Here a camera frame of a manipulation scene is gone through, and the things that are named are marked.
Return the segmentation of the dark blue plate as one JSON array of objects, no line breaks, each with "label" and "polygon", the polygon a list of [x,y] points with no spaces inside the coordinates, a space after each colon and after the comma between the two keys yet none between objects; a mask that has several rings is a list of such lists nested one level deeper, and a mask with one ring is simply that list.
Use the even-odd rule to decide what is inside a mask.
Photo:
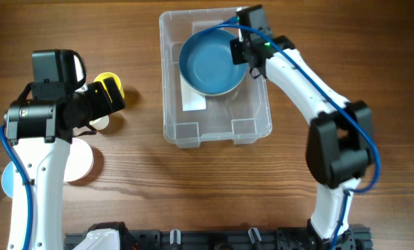
[{"label": "dark blue plate", "polygon": [[229,42],[236,36],[222,29],[198,32],[188,38],[179,54],[180,74],[189,78],[241,77],[247,65],[234,65]]}]

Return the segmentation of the cream white bowl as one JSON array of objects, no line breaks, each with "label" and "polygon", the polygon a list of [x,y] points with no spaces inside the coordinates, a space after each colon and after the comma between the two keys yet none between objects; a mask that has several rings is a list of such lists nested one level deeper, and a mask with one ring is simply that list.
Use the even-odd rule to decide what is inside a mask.
[{"label": "cream white bowl", "polygon": [[244,76],[241,77],[208,77],[207,79],[201,78],[189,78],[181,74],[181,80],[185,82],[185,86],[190,90],[195,91],[197,94],[217,97],[228,94],[241,84],[244,80]]}]

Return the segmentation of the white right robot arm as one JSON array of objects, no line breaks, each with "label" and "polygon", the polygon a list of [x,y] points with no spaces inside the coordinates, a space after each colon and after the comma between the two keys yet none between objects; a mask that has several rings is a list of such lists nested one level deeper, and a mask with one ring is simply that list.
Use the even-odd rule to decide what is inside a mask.
[{"label": "white right robot arm", "polygon": [[[372,189],[381,161],[373,142],[372,113],[363,101],[350,102],[333,91],[285,36],[256,35],[231,40],[236,65],[247,63],[285,92],[309,126],[306,164],[318,183],[308,226],[317,245],[334,247],[348,231],[353,196]],[[369,165],[374,178],[360,187]]]}]

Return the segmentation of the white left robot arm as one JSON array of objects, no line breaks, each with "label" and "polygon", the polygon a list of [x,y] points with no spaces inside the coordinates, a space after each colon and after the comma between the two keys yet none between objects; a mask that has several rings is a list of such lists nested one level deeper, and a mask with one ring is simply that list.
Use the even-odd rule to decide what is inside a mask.
[{"label": "white left robot arm", "polygon": [[81,92],[66,82],[28,83],[4,115],[1,143],[12,160],[9,249],[62,249],[63,179],[75,128],[125,108],[113,77]]}]

